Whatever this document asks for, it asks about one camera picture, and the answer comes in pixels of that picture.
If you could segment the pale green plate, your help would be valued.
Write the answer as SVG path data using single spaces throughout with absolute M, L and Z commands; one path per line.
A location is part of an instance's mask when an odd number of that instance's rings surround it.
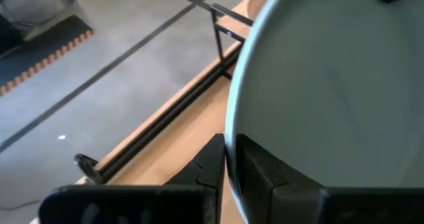
M 267 0 L 225 122 L 330 188 L 424 188 L 424 0 Z

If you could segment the hazard striped floor mat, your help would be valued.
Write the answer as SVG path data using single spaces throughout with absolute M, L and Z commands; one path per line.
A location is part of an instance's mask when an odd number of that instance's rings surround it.
M 0 97 L 93 36 L 94 30 L 72 15 L 0 56 Z

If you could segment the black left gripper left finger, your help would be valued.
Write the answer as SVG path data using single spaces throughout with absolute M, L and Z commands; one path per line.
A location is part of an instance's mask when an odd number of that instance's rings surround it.
M 62 186 L 42 201 L 40 224 L 219 224 L 225 140 L 214 135 L 163 185 Z

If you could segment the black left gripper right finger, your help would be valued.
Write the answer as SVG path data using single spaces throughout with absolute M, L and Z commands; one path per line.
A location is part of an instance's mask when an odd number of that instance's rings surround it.
M 325 187 L 246 135 L 235 147 L 249 224 L 424 224 L 424 188 Z

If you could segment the black aluminium table frame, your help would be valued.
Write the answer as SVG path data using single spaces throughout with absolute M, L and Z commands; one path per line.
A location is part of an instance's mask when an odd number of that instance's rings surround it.
M 176 98 L 164 111 L 159 112 L 145 128 L 134 132 L 134 137 L 123 141 L 124 147 L 113 155 L 99 170 L 100 180 L 97 184 L 106 184 L 119 170 L 130 162 L 147 144 L 158 136 L 176 117 L 188 108 L 200 95 L 208 90 L 224 73 L 235 63 L 240 52 L 241 44 L 235 47 L 225 56 L 224 62 L 213 65 L 197 82 L 189 86 Z

